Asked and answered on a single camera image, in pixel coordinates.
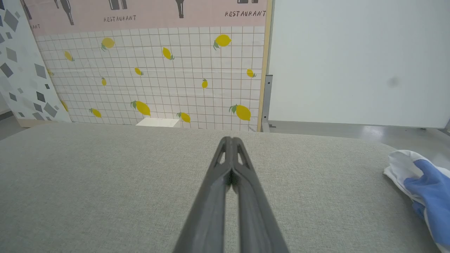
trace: blue and white cloth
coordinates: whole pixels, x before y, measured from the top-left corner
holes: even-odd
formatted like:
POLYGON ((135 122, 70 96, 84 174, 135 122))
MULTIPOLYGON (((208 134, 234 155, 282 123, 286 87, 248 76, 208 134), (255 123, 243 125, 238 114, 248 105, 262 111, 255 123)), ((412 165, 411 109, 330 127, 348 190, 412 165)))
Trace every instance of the blue and white cloth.
POLYGON ((440 251, 450 253, 450 171, 409 150, 390 153, 389 163, 384 174, 411 198, 440 251))

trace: white fabric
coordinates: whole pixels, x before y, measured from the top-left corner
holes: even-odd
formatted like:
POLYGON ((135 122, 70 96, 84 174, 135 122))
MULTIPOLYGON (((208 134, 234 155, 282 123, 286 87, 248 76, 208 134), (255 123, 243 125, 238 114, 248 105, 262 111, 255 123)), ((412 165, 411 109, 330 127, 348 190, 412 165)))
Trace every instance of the white fabric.
MULTIPOLYGON (((417 168, 416 165, 414 164, 414 161, 417 161, 417 160, 426 160, 426 161, 430 162, 430 160, 426 159, 424 156, 422 156, 414 151, 397 150, 397 151, 391 152, 389 154, 390 166, 388 166, 387 168, 384 169, 384 174, 386 176, 388 176, 402 192, 404 192, 406 195, 408 195, 411 198, 411 200, 415 200, 425 206, 425 202, 423 201, 423 199, 420 196, 410 193, 403 184, 403 182, 405 181, 406 178, 412 177, 412 178, 418 179, 423 175, 423 172, 419 168, 417 168)), ((444 174, 450 178, 449 170, 438 167, 436 165, 434 165, 434 167, 436 167, 442 174, 444 174)), ((424 214, 425 222, 428 226, 428 229, 430 229, 430 226, 428 224, 426 209, 427 209, 427 207, 425 206, 425 210, 424 210, 423 214, 424 214)), ((440 249, 441 252, 450 253, 450 248, 445 248, 444 246, 442 246, 440 244, 436 244, 436 245, 440 249)))

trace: lemon patterned wallpaper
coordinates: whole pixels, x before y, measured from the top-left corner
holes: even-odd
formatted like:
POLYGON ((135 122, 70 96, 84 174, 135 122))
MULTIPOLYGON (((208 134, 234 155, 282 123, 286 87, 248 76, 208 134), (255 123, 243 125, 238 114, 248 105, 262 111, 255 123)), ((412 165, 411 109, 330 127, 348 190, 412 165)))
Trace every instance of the lemon patterned wallpaper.
POLYGON ((256 131, 264 27, 185 27, 37 36, 74 122, 256 131))

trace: metal bracket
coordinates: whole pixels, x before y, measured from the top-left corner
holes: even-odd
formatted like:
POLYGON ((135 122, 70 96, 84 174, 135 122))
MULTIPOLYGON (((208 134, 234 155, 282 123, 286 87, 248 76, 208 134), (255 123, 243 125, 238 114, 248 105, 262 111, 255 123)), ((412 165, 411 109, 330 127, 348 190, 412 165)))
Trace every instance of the metal bracket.
POLYGON ((272 92, 272 75, 265 76, 264 85, 264 98, 262 101, 262 118, 261 118, 261 129, 263 132, 269 133, 269 106, 270 106, 270 94, 272 92))

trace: bottle illustration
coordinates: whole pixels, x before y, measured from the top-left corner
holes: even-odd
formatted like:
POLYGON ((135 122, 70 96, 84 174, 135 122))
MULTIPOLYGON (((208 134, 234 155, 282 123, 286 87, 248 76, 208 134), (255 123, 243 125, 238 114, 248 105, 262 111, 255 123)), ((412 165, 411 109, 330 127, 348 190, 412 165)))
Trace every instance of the bottle illustration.
POLYGON ((175 0, 176 4, 178 5, 178 15, 180 16, 180 18, 184 18, 185 14, 183 11, 183 2, 184 0, 175 0))
MULTIPOLYGON (((111 10, 118 10, 120 9, 119 0, 108 0, 109 1, 109 7, 111 7, 111 10)), ((120 0, 120 3, 122 5, 122 9, 126 9, 126 0, 120 0)))
POLYGON ((61 1, 61 5, 64 9, 64 11, 67 13, 67 17, 69 18, 69 22, 71 25, 73 25, 73 18, 72 18, 72 13, 71 13, 71 7, 70 7, 70 2, 69 0, 60 0, 61 1))
POLYGON ((23 11, 25 12, 25 16, 27 17, 28 20, 31 20, 31 14, 30 14, 30 11, 28 10, 27 4, 25 3, 24 0, 20 0, 20 3, 22 4, 23 11))

